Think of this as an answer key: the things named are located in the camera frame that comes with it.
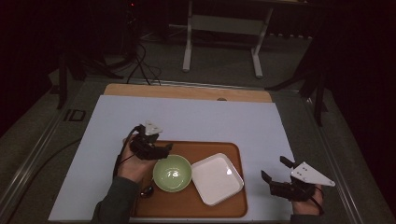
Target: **wooden tray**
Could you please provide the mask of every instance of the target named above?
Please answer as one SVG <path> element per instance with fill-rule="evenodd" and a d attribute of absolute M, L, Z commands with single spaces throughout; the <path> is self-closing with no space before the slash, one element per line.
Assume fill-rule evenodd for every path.
<path fill-rule="evenodd" d="M 156 146 L 168 143 L 174 143 L 171 154 L 183 156 L 191 164 L 223 153 L 243 178 L 239 149 L 232 143 L 158 141 Z M 142 187 L 147 186 L 151 178 L 152 174 L 147 175 Z M 214 206 L 204 204 L 192 181 L 185 189 L 175 193 L 165 192 L 157 186 L 154 188 L 154 194 L 150 198 L 137 200 L 132 217 L 242 217 L 248 210 L 245 188 Z"/>

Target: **white plate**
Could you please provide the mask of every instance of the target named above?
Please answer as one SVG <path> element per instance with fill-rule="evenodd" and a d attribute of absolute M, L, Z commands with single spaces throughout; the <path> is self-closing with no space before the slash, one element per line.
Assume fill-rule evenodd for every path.
<path fill-rule="evenodd" d="M 244 181 L 222 153 L 210 156 L 192 166 L 192 181 L 207 205 L 218 204 L 239 192 Z"/>

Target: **person's arm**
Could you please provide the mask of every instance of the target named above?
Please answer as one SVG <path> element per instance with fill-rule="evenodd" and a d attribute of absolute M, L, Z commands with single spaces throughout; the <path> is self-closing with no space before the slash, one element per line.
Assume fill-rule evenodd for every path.
<path fill-rule="evenodd" d="M 316 185 L 317 189 L 313 199 L 306 202 L 291 202 L 293 207 L 293 215 L 290 217 L 290 224 L 319 224 L 320 223 L 320 209 L 323 204 L 323 193 L 321 186 Z"/>
<path fill-rule="evenodd" d="M 142 161 L 132 153 L 129 144 L 122 151 L 117 176 L 113 178 L 107 196 L 94 210 L 91 224 L 128 223 L 138 195 L 139 183 L 156 161 Z"/>

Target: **white paper sheet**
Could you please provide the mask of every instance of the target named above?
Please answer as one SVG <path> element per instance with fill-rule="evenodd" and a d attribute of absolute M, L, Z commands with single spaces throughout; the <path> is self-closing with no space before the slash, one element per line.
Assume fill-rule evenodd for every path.
<path fill-rule="evenodd" d="M 228 221 L 290 218 L 290 202 L 270 195 L 268 185 L 261 178 L 261 170 L 264 170 L 275 181 L 289 182 L 289 168 L 279 162 L 279 157 L 294 160 L 275 104 L 103 95 L 93 111 L 49 220 L 92 218 L 94 207 L 106 196 L 111 184 L 122 139 L 147 119 L 163 129 L 159 140 L 232 142 L 239 147 L 248 210 L 244 217 Z M 222 218 L 197 220 L 223 221 Z"/>

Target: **green bowl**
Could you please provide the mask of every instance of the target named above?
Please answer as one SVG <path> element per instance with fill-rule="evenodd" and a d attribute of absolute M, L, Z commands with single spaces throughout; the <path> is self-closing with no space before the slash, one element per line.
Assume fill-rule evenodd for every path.
<path fill-rule="evenodd" d="M 177 192 L 190 184 L 191 173 L 191 165 L 184 157 L 169 155 L 168 158 L 157 161 L 153 177 L 160 189 Z"/>

